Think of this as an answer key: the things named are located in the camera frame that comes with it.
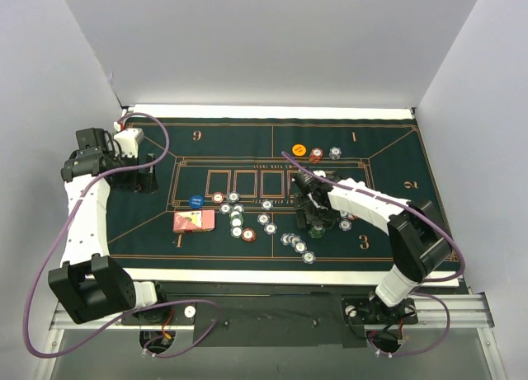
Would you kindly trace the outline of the red poker chip stack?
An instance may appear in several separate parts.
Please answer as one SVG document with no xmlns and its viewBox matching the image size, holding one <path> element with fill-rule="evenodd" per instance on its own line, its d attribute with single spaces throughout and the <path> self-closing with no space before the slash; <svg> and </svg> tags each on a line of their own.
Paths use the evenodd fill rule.
<svg viewBox="0 0 528 380">
<path fill-rule="evenodd" d="M 244 228 L 242 233 L 242 239 L 245 242 L 254 242 L 257 238 L 257 234 L 251 228 Z"/>
</svg>

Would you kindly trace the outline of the single red poker chip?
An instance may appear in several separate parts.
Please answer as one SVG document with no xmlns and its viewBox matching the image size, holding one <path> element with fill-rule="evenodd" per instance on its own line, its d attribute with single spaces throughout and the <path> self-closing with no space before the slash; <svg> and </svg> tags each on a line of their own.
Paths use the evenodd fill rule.
<svg viewBox="0 0 528 380">
<path fill-rule="evenodd" d="M 211 199 L 214 203 L 220 204 L 224 201 L 224 195 L 221 192 L 215 192 L 213 193 Z"/>
</svg>

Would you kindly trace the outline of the orange big blind button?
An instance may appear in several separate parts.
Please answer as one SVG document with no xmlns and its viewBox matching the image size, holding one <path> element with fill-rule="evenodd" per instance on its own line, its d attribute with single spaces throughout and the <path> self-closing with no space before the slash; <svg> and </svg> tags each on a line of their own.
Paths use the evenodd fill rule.
<svg viewBox="0 0 528 380">
<path fill-rule="evenodd" d="M 296 157 L 303 157 L 307 153 L 307 148 L 303 144 L 297 143 L 292 147 L 291 152 Z"/>
</svg>

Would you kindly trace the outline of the green poker chip stack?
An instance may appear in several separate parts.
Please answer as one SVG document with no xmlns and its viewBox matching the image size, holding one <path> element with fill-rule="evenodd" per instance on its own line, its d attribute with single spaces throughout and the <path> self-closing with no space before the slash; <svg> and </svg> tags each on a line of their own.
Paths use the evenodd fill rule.
<svg viewBox="0 0 528 380">
<path fill-rule="evenodd" d="M 318 225 L 314 225 L 309 229 L 309 235 L 313 239 L 321 238 L 326 232 L 325 228 L 320 228 Z"/>
</svg>

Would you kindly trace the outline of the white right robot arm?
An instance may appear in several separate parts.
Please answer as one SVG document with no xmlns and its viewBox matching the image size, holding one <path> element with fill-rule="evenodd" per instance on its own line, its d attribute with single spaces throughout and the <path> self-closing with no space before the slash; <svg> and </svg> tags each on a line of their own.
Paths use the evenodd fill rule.
<svg viewBox="0 0 528 380">
<path fill-rule="evenodd" d="M 388 236 L 393 266 L 368 302 L 370 315 L 377 321 L 393 317 L 398 305 L 453 252 L 445 230 L 436 230 L 429 219 L 424 220 L 438 220 L 430 201 L 394 198 L 334 172 L 322 176 L 298 171 L 290 181 L 298 189 L 294 206 L 301 228 L 329 228 L 345 213 Z"/>
</svg>

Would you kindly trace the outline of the blue small blind button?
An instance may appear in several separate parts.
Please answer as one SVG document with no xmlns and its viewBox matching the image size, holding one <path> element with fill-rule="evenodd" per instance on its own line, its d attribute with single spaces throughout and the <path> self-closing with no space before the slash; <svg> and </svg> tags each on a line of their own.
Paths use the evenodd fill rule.
<svg viewBox="0 0 528 380">
<path fill-rule="evenodd" d="M 205 205 L 205 198 L 202 195 L 193 195 L 188 203 L 192 209 L 200 209 Z"/>
</svg>

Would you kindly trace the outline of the red playing card deck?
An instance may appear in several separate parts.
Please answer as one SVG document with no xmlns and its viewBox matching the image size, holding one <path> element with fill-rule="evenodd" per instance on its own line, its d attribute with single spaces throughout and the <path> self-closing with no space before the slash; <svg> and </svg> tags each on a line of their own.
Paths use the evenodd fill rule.
<svg viewBox="0 0 528 380">
<path fill-rule="evenodd" d="M 175 233 L 210 232 L 214 228 L 214 210 L 192 210 L 174 213 L 172 230 Z"/>
</svg>

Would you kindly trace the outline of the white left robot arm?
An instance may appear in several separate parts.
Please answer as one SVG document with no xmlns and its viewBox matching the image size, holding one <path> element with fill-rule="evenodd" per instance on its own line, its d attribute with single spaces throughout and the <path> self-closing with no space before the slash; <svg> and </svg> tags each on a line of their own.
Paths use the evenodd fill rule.
<svg viewBox="0 0 528 380">
<path fill-rule="evenodd" d="M 153 193 L 158 188 L 154 154 L 146 157 L 146 171 L 137 170 L 136 157 L 118 158 L 99 148 L 73 152 L 61 176 L 68 196 L 65 250 L 57 269 L 48 273 L 48 284 L 77 324 L 118 312 L 140 308 L 153 324 L 170 312 L 153 281 L 134 281 L 110 256 L 107 243 L 106 205 L 110 192 Z"/>
</svg>

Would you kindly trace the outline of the blue chip stack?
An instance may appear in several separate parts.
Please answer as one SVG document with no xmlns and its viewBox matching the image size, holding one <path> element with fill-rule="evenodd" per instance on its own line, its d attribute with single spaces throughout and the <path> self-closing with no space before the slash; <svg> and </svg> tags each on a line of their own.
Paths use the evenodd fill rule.
<svg viewBox="0 0 528 380">
<path fill-rule="evenodd" d="M 338 147 L 332 147 L 329 149 L 329 153 L 328 153 L 328 156 L 332 159 L 332 160 L 339 160 L 342 156 L 342 150 Z"/>
</svg>

